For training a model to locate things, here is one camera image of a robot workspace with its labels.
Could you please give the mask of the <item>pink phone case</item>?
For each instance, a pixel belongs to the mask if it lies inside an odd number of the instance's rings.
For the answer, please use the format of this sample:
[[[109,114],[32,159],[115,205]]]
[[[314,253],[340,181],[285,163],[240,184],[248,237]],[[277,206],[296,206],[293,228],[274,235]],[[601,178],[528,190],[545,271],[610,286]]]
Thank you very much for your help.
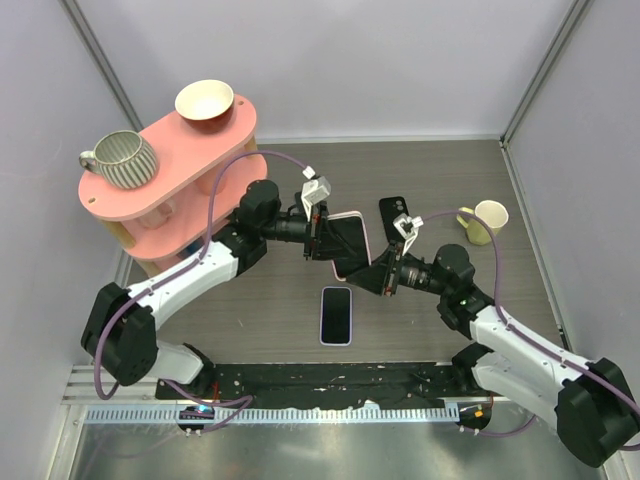
[[[328,216],[328,219],[351,217],[351,216],[356,216],[358,218],[358,236],[363,236],[367,241],[367,246],[370,254],[370,262],[368,265],[365,265],[365,264],[356,264],[349,261],[337,261],[337,260],[332,261],[334,276],[340,282],[345,282],[346,277],[348,275],[351,275],[352,273],[371,265],[371,253],[370,253],[370,247],[369,247],[367,228],[366,228],[366,224],[365,224],[362,213],[359,211],[341,212],[336,214],[330,214]]]

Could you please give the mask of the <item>silver-edged black phone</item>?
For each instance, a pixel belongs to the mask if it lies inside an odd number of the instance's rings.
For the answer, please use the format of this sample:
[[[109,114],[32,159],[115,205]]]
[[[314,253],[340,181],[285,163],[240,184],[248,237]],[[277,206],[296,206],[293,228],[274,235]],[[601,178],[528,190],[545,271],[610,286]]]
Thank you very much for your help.
[[[344,250],[342,256],[333,261],[335,277],[339,281],[345,281],[347,276],[370,265],[366,228],[360,215],[333,218],[330,225],[349,247],[349,250]]]

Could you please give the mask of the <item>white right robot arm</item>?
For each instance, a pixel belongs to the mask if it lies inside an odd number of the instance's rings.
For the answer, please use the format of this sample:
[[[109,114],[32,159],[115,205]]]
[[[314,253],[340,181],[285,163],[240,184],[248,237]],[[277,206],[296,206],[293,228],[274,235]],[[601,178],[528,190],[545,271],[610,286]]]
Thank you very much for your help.
[[[590,361],[557,346],[510,316],[474,282],[475,268],[457,244],[439,248],[432,262],[398,244],[348,283],[391,296],[400,286],[438,296],[437,311],[470,345],[451,360],[457,391],[499,394],[552,427],[587,466],[602,466],[618,451],[635,451],[639,406],[622,370],[611,360]]]

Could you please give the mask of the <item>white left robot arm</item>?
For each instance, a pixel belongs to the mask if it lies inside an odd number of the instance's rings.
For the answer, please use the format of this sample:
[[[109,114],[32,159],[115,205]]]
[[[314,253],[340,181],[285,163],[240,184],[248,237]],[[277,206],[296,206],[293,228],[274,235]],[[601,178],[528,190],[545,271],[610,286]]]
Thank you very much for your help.
[[[277,185],[255,181],[200,250],[144,282],[98,292],[81,337],[95,370],[107,370],[121,386],[151,376],[178,384],[190,398],[205,397],[213,385],[210,360],[191,345],[158,341],[157,332],[182,307],[253,267],[270,240],[302,245],[305,258],[331,262],[340,280],[370,262],[360,212],[331,214],[325,202],[304,199],[283,211]]]

